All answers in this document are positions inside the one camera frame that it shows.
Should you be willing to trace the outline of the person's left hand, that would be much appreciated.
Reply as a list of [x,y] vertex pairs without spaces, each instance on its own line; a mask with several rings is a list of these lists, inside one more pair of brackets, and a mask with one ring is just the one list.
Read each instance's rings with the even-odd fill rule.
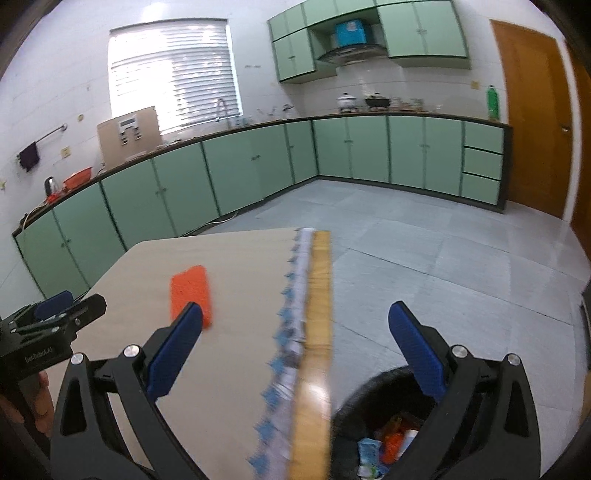
[[25,414],[32,414],[38,432],[51,437],[54,423],[54,404],[49,390],[49,377],[46,371],[37,374],[37,387],[32,396],[23,394],[24,406],[16,406],[5,395],[1,395],[1,410],[16,424],[25,422]]

